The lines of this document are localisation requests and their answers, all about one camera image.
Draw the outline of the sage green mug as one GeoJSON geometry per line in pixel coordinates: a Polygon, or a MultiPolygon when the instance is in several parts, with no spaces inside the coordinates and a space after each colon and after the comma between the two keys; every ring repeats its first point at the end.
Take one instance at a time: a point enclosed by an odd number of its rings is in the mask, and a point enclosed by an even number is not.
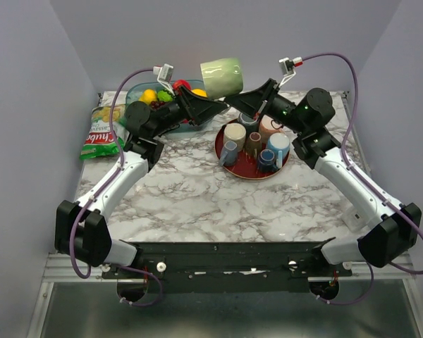
{"type": "Polygon", "coordinates": [[[221,58],[200,64],[202,81],[209,99],[241,93],[243,74],[238,58],[221,58]]]}

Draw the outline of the white blue mug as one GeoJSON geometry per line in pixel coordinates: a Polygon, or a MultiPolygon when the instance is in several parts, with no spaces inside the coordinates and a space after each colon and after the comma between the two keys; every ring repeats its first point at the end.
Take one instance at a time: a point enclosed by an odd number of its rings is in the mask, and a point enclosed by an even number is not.
{"type": "Polygon", "coordinates": [[[290,151],[288,136],[282,132],[272,134],[268,138],[266,148],[274,152],[275,165],[279,170],[282,169],[284,160],[290,151]]]}

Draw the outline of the light blue textured mug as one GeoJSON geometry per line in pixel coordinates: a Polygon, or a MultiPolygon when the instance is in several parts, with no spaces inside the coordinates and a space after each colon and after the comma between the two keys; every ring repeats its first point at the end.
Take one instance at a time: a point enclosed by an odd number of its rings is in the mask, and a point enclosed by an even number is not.
{"type": "Polygon", "coordinates": [[[233,166],[238,160],[238,145],[232,141],[228,140],[221,150],[219,156],[219,165],[220,166],[233,166]]]}

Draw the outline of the dark blue mug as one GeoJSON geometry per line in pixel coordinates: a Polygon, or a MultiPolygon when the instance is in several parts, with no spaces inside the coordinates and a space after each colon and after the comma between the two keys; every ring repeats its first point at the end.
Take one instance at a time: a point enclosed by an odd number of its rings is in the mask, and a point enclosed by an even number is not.
{"type": "Polygon", "coordinates": [[[257,157],[257,170],[261,173],[275,173],[278,171],[275,153],[270,149],[262,150],[257,157]]]}

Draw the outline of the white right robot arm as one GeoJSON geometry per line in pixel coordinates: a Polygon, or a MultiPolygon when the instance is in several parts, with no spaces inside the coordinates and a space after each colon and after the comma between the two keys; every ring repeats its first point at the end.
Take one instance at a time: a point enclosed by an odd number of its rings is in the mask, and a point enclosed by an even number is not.
{"type": "Polygon", "coordinates": [[[328,275],[336,264],[366,261],[377,268],[388,265],[417,241],[422,212],[383,191],[349,158],[342,156],[341,143],[326,126],[335,115],[328,91],[315,87],[294,104],[278,92],[270,79],[251,92],[227,96],[224,101],[253,118],[267,115],[292,130],[293,150],[311,169],[327,178],[352,204],[370,231],[357,239],[330,239],[310,259],[312,271],[328,275]]]}

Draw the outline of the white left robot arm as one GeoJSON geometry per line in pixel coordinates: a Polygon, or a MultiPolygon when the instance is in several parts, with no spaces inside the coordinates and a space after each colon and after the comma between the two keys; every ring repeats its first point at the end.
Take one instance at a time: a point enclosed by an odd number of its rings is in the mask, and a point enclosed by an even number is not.
{"type": "Polygon", "coordinates": [[[157,137],[187,120],[200,125],[227,109],[222,101],[198,96],[179,87],[173,101],[158,109],[135,101],[125,110],[130,135],[110,171],[75,202],[63,201],[56,210],[54,246],[57,251],[92,267],[118,265],[127,278],[141,273],[135,245],[112,239],[107,221],[128,190],[158,162],[163,143],[157,137]]]}

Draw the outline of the dark grey mug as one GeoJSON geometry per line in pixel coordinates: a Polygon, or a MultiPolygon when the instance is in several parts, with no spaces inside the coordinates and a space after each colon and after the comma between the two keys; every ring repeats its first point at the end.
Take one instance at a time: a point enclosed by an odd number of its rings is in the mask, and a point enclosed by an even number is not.
{"type": "Polygon", "coordinates": [[[259,122],[257,119],[248,117],[244,113],[240,113],[237,122],[241,124],[246,130],[246,136],[248,137],[253,132],[258,132],[259,122]]]}

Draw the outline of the pink mug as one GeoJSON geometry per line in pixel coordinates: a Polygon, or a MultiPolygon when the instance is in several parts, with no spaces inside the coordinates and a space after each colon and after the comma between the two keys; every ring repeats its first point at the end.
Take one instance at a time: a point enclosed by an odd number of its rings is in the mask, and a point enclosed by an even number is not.
{"type": "Polygon", "coordinates": [[[272,118],[265,115],[259,123],[258,133],[261,136],[262,143],[266,144],[272,134],[283,133],[283,128],[272,118]]]}

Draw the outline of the beige mug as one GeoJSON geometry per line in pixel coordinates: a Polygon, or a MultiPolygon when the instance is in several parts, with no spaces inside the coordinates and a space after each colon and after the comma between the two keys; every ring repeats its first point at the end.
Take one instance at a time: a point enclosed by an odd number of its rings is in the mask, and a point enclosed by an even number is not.
{"type": "Polygon", "coordinates": [[[246,140],[246,129],[240,123],[229,123],[223,131],[223,144],[233,141],[237,144],[237,151],[242,151],[246,140]]]}

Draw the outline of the brown small mug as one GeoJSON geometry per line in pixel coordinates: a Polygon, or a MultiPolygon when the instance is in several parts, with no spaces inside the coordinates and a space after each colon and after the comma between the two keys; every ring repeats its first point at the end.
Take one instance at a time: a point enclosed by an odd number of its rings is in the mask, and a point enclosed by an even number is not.
{"type": "Polygon", "coordinates": [[[259,153],[262,151],[262,137],[258,132],[252,132],[245,141],[245,153],[257,159],[259,153]]]}

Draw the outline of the yellow lemon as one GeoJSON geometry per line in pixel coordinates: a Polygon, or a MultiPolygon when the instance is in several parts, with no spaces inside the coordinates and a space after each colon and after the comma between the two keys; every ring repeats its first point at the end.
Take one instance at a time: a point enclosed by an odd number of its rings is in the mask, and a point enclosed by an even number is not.
{"type": "Polygon", "coordinates": [[[193,89],[192,93],[207,98],[207,93],[203,89],[193,89]]]}

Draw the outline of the green striped watermelon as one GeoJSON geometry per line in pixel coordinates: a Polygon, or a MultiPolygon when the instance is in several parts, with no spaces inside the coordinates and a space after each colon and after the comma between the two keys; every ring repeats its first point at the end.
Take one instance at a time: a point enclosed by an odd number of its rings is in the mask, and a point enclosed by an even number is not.
{"type": "Polygon", "coordinates": [[[167,103],[173,101],[173,94],[167,89],[162,89],[157,92],[157,98],[158,101],[167,103]]]}

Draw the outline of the dark purple grapes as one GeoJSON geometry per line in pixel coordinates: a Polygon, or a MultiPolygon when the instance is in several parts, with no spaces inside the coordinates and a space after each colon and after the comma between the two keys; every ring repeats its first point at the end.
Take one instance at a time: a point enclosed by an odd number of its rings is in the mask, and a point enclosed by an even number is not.
{"type": "Polygon", "coordinates": [[[150,104],[150,106],[151,106],[153,109],[158,109],[158,108],[162,107],[165,103],[166,103],[165,101],[153,101],[153,102],[150,104]]]}

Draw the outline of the yellow orange fruit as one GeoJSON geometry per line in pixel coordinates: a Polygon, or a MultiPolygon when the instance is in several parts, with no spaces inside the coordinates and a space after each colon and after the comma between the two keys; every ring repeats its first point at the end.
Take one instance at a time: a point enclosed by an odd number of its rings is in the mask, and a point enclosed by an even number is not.
{"type": "Polygon", "coordinates": [[[158,101],[157,91],[153,89],[146,89],[145,91],[143,91],[138,101],[141,101],[150,106],[153,102],[158,101]]]}

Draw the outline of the red round tray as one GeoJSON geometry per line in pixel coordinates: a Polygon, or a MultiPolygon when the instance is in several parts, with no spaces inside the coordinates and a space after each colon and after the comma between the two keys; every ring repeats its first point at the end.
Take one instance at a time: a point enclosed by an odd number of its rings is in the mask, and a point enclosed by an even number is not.
{"type": "MultiPolygon", "coordinates": [[[[223,131],[227,124],[229,123],[238,123],[236,119],[226,123],[221,127],[218,134],[216,135],[215,142],[214,142],[214,149],[217,158],[219,159],[219,156],[221,154],[221,150],[223,148],[223,131]]],[[[266,144],[262,144],[262,150],[267,149],[266,144]]],[[[286,162],[288,160],[290,151],[288,152],[287,157],[284,160],[283,167],[286,165],[286,162]]],[[[257,159],[248,156],[245,153],[244,147],[242,151],[238,152],[238,160],[233,166],[223,166],[227,171],[233,173],[234,175],[249,179],[249,180],[263,180],[269,176],[274,175],[275,173],[261,173],[257,170],[257,159]]]]}

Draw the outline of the green chips bag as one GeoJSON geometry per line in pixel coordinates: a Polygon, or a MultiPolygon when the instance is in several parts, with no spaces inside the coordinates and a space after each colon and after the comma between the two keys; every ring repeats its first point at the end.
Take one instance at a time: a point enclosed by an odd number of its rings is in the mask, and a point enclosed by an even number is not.
{"type": "Polygon", "coordinates": [[[92,110],[90,131],[80,152],[81,160],[118,153],[118,147],[111,134],[110,122],[119,144],[124,146],[129,135],[125,128],[125,105],[116,105],[112,115],[110,111],[110,106],[98,106],[92,110]]]}

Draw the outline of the white box with knob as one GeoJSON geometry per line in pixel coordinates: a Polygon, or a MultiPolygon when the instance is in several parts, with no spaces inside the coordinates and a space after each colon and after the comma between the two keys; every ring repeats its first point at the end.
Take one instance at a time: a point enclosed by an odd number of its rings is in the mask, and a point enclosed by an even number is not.
{"type": "Polygon", "coordinates": [[[343,212],[342,220],[352,233],[359,232],[367,225],[366,220],[360,215],[354,206],[347,208],[343,212]]]}

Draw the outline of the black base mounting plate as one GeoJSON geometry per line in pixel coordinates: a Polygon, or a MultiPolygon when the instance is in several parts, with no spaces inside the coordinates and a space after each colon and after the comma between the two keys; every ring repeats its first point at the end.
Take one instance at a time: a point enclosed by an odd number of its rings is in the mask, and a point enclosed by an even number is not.
{"type": "Polygon", "coordinates": [[[133,270],[112,267],[104,279],[141,280],[166,294],[308,292],[309,280],[350,277],[318,256],[321,242],[140,242],[133,270]]]}

